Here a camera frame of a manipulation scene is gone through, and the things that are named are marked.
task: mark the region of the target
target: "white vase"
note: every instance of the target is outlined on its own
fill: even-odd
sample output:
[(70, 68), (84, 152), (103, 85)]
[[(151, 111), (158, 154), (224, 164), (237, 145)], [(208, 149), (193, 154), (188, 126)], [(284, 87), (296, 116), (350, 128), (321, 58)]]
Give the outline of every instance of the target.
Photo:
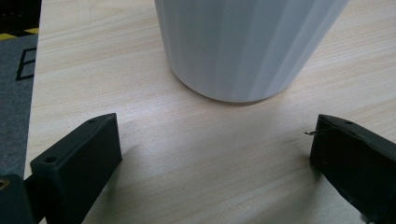
[(226, 102), (272, 96), (299, 74), (347, 0), (155, 0), (169, 65)]

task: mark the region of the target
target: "white cylindrical container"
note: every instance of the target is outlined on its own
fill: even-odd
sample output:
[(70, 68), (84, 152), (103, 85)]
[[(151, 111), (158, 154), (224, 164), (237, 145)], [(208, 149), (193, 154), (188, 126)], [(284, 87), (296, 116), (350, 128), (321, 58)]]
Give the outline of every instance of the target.
[(226, 102), (274, 95), (299, 74), (347, 0), (155, 0), (169, 65)]

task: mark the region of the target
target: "gray carpet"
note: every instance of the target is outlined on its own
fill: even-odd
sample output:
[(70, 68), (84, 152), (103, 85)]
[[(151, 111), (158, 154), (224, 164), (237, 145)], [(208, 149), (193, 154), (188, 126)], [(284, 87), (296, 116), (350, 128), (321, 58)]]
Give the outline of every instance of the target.
[(0, 41), (0, 175), (23, 176), (36, 44), (37, 35)]

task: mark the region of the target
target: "wooden table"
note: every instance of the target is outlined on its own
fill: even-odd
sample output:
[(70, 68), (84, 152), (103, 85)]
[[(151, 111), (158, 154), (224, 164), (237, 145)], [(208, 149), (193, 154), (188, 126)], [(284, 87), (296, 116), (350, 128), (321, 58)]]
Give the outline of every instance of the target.
[(395, 86), (393, 0), (351, 0), (291, 86), (250, 105), (178, 81), (152, 0), (43, 0), (25, 173), (115, 112), (123, 162), (85, 223), (363, 223), (316, 178), (304, 132), (322, 113), (396, 142)]

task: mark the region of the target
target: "screw hole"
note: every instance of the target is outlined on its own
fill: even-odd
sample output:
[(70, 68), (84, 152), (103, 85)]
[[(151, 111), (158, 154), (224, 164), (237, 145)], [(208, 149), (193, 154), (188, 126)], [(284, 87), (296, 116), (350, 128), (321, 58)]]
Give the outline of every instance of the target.
[(56, 157), (48, 157), (48, 158), (45, 159), (45, 162), (51, 163), (51, 162), (55, 162), (56, 160), (58, 160), (58, 158), (56, 158)]
[(9, 180), (0, 179), (0, 190), (5, 189), (9, 184)]

